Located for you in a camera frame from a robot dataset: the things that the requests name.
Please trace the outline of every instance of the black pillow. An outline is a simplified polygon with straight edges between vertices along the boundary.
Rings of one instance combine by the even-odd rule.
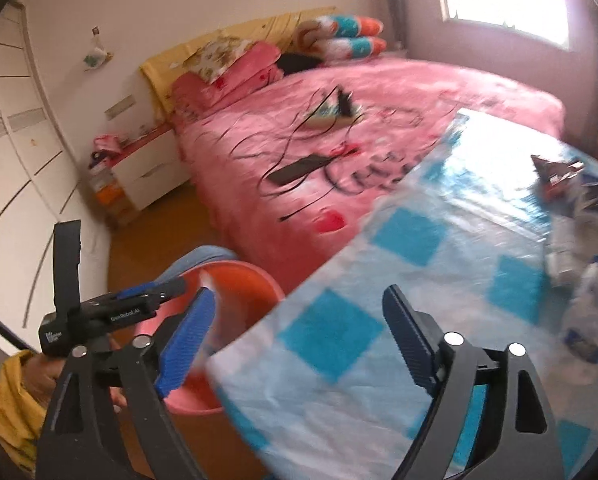
[[[277,60],[277,66],[284,71],[285,75],[317,68],[321,63],[318,57],[306,54],[282,54]]]

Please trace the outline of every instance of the drawer handle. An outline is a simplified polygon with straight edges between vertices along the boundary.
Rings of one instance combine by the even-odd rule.
[[[151,170],[146,171],[145,173],[143,173],[139,178],[148,178],[149,176],[152,176],[153,174],[157,173],[157,171],[159,171],[161,168],[163,168],[165,166],[165,164],[162,162],[160,164],[157,164],[154,168],[152,168]]]

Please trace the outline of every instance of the plastic bag hanging on wall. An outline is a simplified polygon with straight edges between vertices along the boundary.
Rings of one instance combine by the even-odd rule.
[[[92,29],[92,36],[92,48],[86,57],[83,58],[86,70],[99,68],[112,59],[112,53],[108,52],[101,43],[98,27]]]

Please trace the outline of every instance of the bottle label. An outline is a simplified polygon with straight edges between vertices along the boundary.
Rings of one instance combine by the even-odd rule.
[[[568,330],[564,343],[574,355],[587,363],[598,364],[598,345],[588,341],[575,329]]]

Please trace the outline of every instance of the hand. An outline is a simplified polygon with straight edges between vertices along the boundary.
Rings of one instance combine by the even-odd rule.
[[[119,348],[114,340],[111,340],[112,348]],[[50,404],[52,393],[56,386],[57,379],[61,375],[65,359],[51,358],[44,354],[35,354],[23,365],[21,380],[23,387],[45,409]],[[114,404],[114,410],[119,412],[127,408],[123,390],[118,387],[110,388],[110,397]]]

